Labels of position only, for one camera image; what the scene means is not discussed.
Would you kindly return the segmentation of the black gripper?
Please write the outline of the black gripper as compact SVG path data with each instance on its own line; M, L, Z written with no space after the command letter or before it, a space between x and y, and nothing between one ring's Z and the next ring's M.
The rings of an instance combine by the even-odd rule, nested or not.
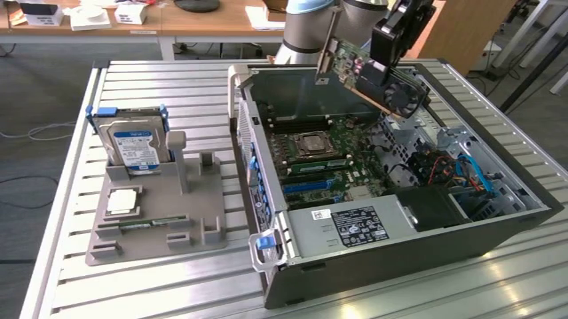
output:
M382 84L387 83L392 69L414 47L435 12L434 0L400 0L375 25L371 58L384 74Z

